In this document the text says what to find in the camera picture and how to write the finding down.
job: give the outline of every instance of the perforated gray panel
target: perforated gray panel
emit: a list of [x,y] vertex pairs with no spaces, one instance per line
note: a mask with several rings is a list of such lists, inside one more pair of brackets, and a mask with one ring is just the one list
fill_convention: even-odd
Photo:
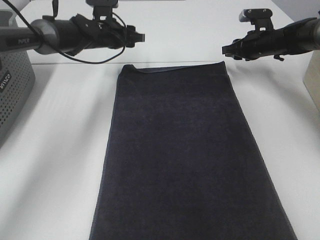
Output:
[[34,72],[27,52],[0,54],[2,69],[0,78],[7,71],[12,78],[8,86],[0,93],[0,138],[12,125],[20,112],[31,87],[34,84]]

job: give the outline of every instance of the black cable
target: black cable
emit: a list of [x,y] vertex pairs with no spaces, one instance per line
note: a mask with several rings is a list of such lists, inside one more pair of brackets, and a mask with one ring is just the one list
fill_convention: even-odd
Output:
[[37,32],[37,30],[34,29],[33,26],[30,25],[30,23],[25,19],[25,17],[20,13],[20,11],[9,1],[9,0],[2,0],[4,3],[6,3],[18,16],[19,18],[24,22],[24,24],[46,45],[48,45],[50,48],[52,48],[53,50],[55,50],[58,54],[64,56],[67,59],[76,61],[76,62],[80,62],[80,63],[84,63],[84,64],[104,64],[106,62],[109,62],[113,59],[115,59],[116,57],[120,56],[126,49],[126,40],[127,40],[127,26],[125,24],[125,22],[117,15],[113,12],[113,14],[122,22],[123,26],[124,26],[124,41],[123,39],[121,39],[121,37],[119,37],[117,34],[114,34],[114,36],[116,38],[118,38],[122,43],[123,43],[123,48],[121,50],[121,52],[119,52],[118,54],[114,55],[113,57],[108,58],[107,60],[104,61],[85,61],[85,60],[81,60],[81,59],[77,59],[74,57],[71,57],[67,54],[65,54],[64,52],[60,51],[59,49],[57,49],[55,46],[53,46],[50,42],[48,42],[47,40],[44,39],[44,37]]

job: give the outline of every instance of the dark navy towel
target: dark navy towel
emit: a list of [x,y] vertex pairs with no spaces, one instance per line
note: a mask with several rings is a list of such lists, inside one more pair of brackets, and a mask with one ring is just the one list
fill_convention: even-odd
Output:
[[224,62],[124,66],[90,239],[297,239]]

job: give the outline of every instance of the table surface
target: table surface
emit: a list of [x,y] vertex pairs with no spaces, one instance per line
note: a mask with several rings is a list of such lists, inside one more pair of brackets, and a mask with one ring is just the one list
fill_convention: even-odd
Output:
[[[60,1],[58,18],[91,16],[85,1]],[[124,64],[137,68],[226,61],[232,86],[299,240],[320,236],[320,113],[304,84],[311,54],[245,62],[221,46],[252,29],[242,9],[270,8],[275,28],[292,21],[270,0],[121,1],[116,12],[146,42],[108,64],[71,63],[28,52],[36,82],[0,148],[0,240],[87,240]],[[32,1],[29,21],[51,13]],[[116,50],[86,50],[99,61]]]

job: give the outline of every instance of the white wall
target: white wall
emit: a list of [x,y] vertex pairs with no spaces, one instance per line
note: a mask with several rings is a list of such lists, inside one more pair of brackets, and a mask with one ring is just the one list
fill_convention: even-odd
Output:
[[292,20],[319,17],[320,0],[272,0]]

